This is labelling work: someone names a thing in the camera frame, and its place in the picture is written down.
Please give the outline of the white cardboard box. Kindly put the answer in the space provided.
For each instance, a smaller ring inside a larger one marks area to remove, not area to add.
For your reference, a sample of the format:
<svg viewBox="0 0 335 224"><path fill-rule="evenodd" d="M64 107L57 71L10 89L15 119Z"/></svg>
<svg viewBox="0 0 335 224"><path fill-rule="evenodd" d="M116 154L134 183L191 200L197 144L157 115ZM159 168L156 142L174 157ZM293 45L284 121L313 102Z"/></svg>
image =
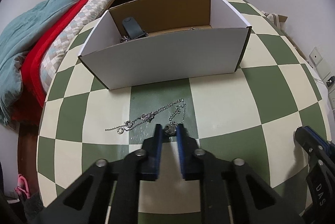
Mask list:
<svg viewBox="0 0 335 224"><path fill-rule="evenodd" d="M131 40L126 17L148 36ZM105 11L78 58L109 90L230 74L250 34L251 24L226 0L134 0Z"/></svg>

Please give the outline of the white quilted tote bag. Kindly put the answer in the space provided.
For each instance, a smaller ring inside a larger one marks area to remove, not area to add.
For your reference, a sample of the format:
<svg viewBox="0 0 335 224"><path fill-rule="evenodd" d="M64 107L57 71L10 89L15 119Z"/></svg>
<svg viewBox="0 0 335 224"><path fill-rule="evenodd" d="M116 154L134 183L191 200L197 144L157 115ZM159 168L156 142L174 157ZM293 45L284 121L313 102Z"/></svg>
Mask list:
<svg viewBox="0 0 335 224"><path fill-rule="evenodd" d="M265 17L270 20L277 28L280 30L283 30L285 27L285 23L288 19L287 16L284 15L278 15L276 13L267 13L265 11L262 11L262 13L265 15Z"/></svg>

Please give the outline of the pink object on floor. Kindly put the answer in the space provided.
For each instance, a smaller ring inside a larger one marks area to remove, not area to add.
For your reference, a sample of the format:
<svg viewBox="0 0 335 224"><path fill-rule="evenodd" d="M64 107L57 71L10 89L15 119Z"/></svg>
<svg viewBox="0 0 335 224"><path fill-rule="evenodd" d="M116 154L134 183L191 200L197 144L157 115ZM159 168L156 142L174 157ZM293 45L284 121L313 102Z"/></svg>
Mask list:
<svg viewBox="0 0 335 224"><path fill-rule="evenodd" d="M18 182L14 190L23 200L29 199L31 196L28 182L22 174L18 174Z"/></svg>

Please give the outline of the red bed sheet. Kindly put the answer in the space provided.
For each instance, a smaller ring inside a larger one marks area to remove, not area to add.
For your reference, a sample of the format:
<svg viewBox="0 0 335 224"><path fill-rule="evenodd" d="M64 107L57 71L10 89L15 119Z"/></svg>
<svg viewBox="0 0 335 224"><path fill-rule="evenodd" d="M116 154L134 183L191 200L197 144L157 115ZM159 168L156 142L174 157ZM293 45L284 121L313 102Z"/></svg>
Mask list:
<svg viewBox="0 0 335 224"><path fill-rule="evenodd" d="M79 0L39 38L20 69L23 91L11 107L14 121L39 123L46 93L67 48L111 1Z"/></svg>

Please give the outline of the checkered pattern mattress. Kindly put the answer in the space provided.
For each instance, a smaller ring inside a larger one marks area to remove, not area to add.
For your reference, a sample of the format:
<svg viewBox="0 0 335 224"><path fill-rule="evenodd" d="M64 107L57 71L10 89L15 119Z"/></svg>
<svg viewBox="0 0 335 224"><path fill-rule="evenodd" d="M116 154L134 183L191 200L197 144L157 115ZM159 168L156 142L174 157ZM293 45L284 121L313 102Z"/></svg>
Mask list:
<svg viewBox="0 0 335 224"><path fill-rule="evenodd" d="M48 92L51 81L55 76L66 50L73 38L80 33L83 27L95 19L107 9L111 0L88 0L44 54L40 65L40 82L42 91Z"/></svg>

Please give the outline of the black smart band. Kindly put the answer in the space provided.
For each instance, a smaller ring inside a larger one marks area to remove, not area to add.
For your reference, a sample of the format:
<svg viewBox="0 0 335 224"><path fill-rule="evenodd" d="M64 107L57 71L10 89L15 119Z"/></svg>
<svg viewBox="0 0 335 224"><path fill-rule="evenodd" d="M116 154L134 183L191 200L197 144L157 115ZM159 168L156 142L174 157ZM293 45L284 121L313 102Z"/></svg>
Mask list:
<svg viewBox="0 0 335 224"><path fill-rule="evenodd" d="M127 36L131 40L135 40L138 38L143 38L143 37L148 36L147 32L142 29L142 27L138 24L138 22L133 17L126 17L122 21L122 26Z"/></svg>

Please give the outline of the green white checkered tablecloth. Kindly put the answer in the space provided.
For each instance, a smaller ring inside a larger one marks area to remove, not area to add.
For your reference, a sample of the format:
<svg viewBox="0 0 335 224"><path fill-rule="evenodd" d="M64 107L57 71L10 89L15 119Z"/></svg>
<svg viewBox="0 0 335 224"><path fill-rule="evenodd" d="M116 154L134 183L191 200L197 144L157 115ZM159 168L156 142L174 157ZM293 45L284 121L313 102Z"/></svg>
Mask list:
<svg viewBox="0 0 335 224"><path fill-rule="evenodd" d="M41 118L37 175L44 205L97 159L122 159L153 135L156 124L175 121L217 158L244 159L298 213L310 206L308 156L294 132L310 126L331 139L325 85L256 7L227 1L252 26L241 65L229 75L109 91L78 59L95 22L76 35Z"/></svg>

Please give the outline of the teal blue duvet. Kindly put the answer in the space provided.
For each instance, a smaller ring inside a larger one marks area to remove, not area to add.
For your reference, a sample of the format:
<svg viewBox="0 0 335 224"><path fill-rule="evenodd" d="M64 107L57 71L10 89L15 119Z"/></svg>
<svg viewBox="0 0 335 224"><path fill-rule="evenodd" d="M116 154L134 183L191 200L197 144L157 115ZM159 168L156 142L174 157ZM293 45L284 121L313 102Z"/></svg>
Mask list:
<svg viewBox="0 0 335 224"><path fill-rule="evenodd" d="M23 91L21 66L39 38L79 0L45 0L13 19L1 33L1 124Z"/></svg>

